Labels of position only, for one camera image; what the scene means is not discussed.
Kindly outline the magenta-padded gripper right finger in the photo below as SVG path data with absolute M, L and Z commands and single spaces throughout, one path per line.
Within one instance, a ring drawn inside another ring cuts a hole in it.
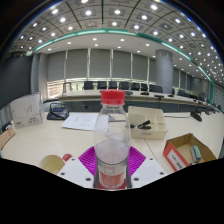
M 126 169 L 128 189 L 141 188 L 166 175 L 167 173 L 156 159 L 147 158 L 136 148 L 130 148 Z

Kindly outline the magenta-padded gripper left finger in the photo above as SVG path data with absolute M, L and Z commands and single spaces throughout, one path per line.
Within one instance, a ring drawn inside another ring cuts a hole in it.
M 62 157 L 63 168 L 58 176 L 84 188 L 97 188 L 99 175 L 94 147 L 87 149 L 78 158 L 65 154 Z

